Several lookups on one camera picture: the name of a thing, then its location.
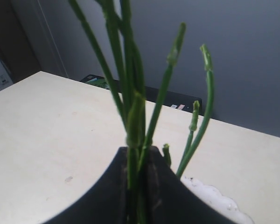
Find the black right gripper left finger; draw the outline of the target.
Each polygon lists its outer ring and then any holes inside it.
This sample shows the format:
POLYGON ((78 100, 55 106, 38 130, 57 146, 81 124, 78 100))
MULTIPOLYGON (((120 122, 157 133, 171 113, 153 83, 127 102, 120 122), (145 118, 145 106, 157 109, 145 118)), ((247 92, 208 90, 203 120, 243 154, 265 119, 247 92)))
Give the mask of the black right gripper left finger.
POLYGON ((120 147, 97 182, 46 224, 125 224, 127 222, 126 147, 120 147))

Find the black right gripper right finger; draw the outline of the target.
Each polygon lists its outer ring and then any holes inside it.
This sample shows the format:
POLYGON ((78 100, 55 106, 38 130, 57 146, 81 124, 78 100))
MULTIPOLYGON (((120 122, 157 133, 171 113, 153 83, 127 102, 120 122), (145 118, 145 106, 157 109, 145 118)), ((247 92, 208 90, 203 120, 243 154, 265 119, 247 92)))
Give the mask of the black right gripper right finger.
POLYGON ((148 224, 231 223, 178 179, 155 146, 148 149, 143 183, 148 224))

